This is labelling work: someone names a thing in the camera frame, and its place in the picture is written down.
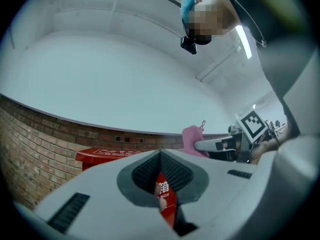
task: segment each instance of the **pink towel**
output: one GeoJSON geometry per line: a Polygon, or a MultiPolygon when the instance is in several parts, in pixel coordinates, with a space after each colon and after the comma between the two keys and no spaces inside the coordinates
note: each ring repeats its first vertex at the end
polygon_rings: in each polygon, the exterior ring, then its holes
{"type": "Polygon", "coordinates": [[[183,148],[180,149],[181,152],[184,152],[188,155],[196,156],[196,157],[202,157],[202,158],[209,157],[208,152],[195,150],[195,142],[204,140],[204,137],[202,136],[202,132],[204,131],[205,123],[206,121],[203,121],[200,127],[196,125],[192,125],[188,128],[183,129],[182,131],[183,148]]]}

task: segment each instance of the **ceiling light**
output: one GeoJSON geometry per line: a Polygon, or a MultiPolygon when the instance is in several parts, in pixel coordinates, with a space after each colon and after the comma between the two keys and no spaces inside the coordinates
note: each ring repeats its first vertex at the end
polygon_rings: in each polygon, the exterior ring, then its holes
{"type": "Polygon", "coordinates": [[[250,59],[252,57],[252,52],[251,52],[249,41],[248,41],[248,38],[247,38],[246,33],[244,31],[244,28],[242,26],[238,25],[235,27],[235,30],[241,39],[246,57],[248,59],[250,59]]]}

